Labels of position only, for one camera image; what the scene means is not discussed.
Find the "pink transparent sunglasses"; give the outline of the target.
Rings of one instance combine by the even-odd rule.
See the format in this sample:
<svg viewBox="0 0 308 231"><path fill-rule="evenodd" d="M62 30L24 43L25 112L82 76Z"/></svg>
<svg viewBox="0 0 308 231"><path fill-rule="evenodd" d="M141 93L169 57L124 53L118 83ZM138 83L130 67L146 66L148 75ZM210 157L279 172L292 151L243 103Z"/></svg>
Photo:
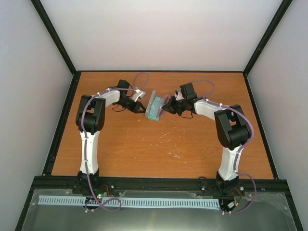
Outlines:
<svg viewBox="0 0 308 231"><path fill-rule="evenodd" d="M159 116L162 116L162 115L163 115L163 113L164 113L163 107L168 103L169 98L170 98L170 95L169 95L169 94L166 94L166 95L163 97L163 100L162 100L162 103L161 103L161 106L160 106Z"/></svg>

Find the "grey felt glasses case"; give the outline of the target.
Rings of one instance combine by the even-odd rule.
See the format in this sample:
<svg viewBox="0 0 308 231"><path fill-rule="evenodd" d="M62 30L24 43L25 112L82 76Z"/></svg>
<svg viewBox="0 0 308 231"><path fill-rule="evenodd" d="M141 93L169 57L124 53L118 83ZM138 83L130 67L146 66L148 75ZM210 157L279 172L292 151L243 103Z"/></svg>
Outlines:
<svg viewBox="0 0 308 231"><path fill-rule="evenodd" d="M156 90L152 91L148 106L145 111L145 117L149 120L159 121L164 99L156 96Z"/></svg>

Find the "light blue cleaning cloth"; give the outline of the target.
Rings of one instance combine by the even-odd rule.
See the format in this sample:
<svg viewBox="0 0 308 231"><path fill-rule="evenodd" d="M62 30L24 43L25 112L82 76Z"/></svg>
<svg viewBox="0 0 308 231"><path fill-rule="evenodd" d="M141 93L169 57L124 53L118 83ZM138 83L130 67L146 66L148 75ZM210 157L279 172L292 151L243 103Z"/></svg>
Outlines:
<svg viewBox="0 0 308 231"><path fill-rule="evenodd" d="M162 103L163 98L155 96L151 108L150 108L150 116L152 117L159 117L160 106Z"/></svg>

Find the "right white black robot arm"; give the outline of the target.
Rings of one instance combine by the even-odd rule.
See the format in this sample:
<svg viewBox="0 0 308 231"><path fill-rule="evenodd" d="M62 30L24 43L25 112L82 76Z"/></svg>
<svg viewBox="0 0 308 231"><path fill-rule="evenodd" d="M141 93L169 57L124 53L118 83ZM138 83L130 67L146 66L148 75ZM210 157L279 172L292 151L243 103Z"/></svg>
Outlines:
<svg viewBox="0 0 308 231"><path fill-rule="evenodd" d="M241 106L216 103L207 97L198 97L193 84L180 86L173 96L165 96L161 110L182 116L185 111L202 115L215 121L218 141L222 146L222 159L216 176L216 189L229 193L238 185L239 160L245 146L253 139L254 129Z"/></svg>

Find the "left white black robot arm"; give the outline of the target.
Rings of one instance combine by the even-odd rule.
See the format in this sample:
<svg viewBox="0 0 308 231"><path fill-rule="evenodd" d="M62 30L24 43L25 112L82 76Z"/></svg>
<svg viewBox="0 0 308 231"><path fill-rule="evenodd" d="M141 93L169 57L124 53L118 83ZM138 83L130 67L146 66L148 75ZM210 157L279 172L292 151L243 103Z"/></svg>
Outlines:
<svg viewBox="0 0 308 231"><path fill-rule="evenodd" d="M117 86L107 88L103 92L81 96L76 125L81 136L82 159L77 177L88 193L96 193L100 188L98 141L105 123L106 107L120 105L136 114L145 113L146 108L139 101L145 96L143 90L122 79Z"/></svg>

